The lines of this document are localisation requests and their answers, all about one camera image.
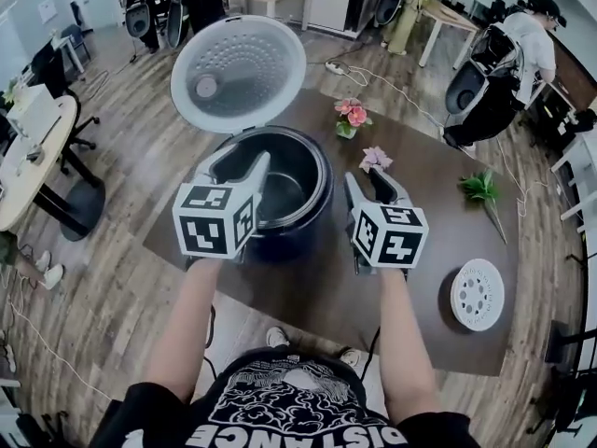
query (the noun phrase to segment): beige pants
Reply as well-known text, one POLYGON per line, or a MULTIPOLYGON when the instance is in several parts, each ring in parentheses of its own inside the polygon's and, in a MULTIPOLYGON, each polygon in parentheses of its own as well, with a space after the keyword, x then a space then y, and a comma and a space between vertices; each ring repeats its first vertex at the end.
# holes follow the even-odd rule
POLYGON ((406 52, 410 33, 419 16, 423 0, 404 0, 404 6, 397 18, 383 28, 383 40, 388 42, 388 51, 398 55, 406 52))

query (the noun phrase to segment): perforated white disc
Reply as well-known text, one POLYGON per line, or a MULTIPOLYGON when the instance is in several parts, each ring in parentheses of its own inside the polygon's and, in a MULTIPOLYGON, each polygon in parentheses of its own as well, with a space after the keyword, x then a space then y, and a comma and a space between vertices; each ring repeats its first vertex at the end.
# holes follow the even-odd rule
POLYGON ((504 282, 495 266, 485 259, 467 262, 451 285, 451 308, 468 329, 492 327, 504 308, 504 282))
POLYGON ((193 126, 237 133, 261 126, 290 105, 307 68, 305 49, 286 25, 267 17, 218 21, 178 55, 170 89, 193 126))

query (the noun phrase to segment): white cube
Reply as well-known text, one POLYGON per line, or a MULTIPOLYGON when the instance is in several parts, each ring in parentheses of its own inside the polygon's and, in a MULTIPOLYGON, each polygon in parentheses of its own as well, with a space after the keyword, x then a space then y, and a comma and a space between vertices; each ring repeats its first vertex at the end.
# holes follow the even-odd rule
POLYGON ((234 259, 257 229, 260 198, 242 186, 181 185, 173 206, 181 252, 234 259))
POLYGON ((46 85, 22 89, 19 101, 10 108, 8 122, 17 133, 25 134, 41 145, 60 117, 60 108, 46 85))
POLYGON ((423 209, 366 202, 355 220, 353 244, 372 267, 416 267, 429 233, 423 209))

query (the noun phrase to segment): pink flower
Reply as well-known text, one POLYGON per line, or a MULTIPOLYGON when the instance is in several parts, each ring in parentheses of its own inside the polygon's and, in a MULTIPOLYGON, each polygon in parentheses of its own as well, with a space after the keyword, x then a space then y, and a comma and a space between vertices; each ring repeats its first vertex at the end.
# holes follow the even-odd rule
POLYGON ((348 115, 353 107, 351 106, 351 100, 344 99, 336 102, 336 111, 340 111, 342 115, 348 115))
POLYGON ((361 124, 367 121, 367 111, 361 106, 354 106, 353 110, 348 114, 348 120, 351 125, 358 128, 361 124))
POLYGON ((388 158, 379 146, 368 147, 367 149, 363 149, 363 152, 365 153, 365 158, 361 161, 358 167, 366 173, 368 173, 369 169, 372 167, 385 169, 390 167, 390 164, 394 162, 392 159, 388 158))

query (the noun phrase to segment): round table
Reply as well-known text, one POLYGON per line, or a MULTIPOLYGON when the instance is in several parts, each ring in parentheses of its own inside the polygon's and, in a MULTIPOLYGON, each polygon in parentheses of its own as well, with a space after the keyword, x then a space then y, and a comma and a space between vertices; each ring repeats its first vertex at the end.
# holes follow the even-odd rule
POLYGON ((17 136, 0 165, 0 182, 4 188, 0 200, 0 231, 12 228, 33 202, 61 222, 66 239, 78 241, 97 225, 104 211, 105 187, 67 145, 76 123, 75 99, 61 96, 56 102, 61 115, 41 145, 44 151, 41 163, 26 160, 31 143, 17 136), (45 184, 61 154, 83 178, 75 183, 65 199, 45 184))

